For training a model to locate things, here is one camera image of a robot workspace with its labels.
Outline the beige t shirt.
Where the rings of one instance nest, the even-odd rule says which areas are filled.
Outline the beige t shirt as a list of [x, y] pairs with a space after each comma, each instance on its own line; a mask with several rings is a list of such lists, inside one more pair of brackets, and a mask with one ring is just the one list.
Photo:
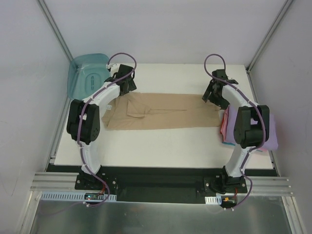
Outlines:
[[219, 107], [196, 94], [128, 93], [111, 101], [102, 122], [108, 130], [218, 127]]

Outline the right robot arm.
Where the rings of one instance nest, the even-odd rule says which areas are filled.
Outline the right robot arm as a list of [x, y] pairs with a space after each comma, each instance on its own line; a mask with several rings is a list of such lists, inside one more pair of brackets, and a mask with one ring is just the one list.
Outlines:
[[250, 155], [269, 139], [270, 110], [266, 105], [251, 101], [239, 89], [238, 82], [228, 79], [225, 69], [217, 69], [202, 99], [211, 102], [222, 110], [228, 107], [237, 111], [234, 124], [236, 146], [220, 176], [210, 183], [211, 188], [221, 192], [231, 192], [244, 181], [244, 172]]

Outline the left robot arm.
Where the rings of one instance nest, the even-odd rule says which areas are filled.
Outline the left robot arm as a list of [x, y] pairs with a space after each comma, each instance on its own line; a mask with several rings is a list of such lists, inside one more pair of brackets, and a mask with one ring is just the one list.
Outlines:
[[71, 102], [66, 126], [67, 133], [78, 146], [81, 169], [89, 174], [86, 184], [93, 190], [99, 189], [103, 184], [102, 176], [97, 174], [101, 167], [98, 138], [104, 128], [100, 119], [109, 102], [137, 88], [134, 83], [134, 67], [113, 64], [108, 66], [108, 70], [110, 77], [98, 90], [82, 100], [74, 99]]

